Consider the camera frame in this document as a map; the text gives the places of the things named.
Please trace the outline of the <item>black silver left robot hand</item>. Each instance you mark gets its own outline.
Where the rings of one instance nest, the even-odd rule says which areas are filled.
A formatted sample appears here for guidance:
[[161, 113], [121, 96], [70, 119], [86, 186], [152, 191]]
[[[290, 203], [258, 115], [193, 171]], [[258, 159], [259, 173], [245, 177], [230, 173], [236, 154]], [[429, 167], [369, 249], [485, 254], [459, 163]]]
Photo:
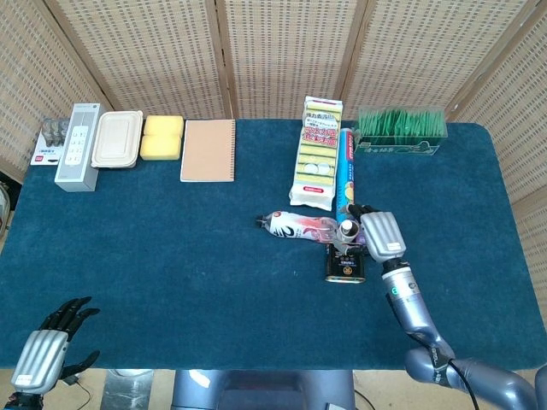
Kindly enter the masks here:
[[81, 373], [97, 361], [100, 352], [94, 350], [77, 364], [65, 364], [68, 347], [78, 329], [87, 318], [100, 312], [98, 308], [85, 307], [90, 300], [86, 296], [64, 302], [31, 332], [10, 380], [16, 392], [44, 395], [59, 379]]

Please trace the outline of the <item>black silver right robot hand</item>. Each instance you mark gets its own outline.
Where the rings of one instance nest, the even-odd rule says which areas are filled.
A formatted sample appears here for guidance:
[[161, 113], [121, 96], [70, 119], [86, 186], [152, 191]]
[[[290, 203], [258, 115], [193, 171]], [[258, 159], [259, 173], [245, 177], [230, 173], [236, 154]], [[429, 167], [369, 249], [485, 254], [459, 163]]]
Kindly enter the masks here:
[[403, 257], [406, 244], [392, 212], [358, 204], [350, 204], [346, 208], [360, 222], [368, 253], [376, 262]]

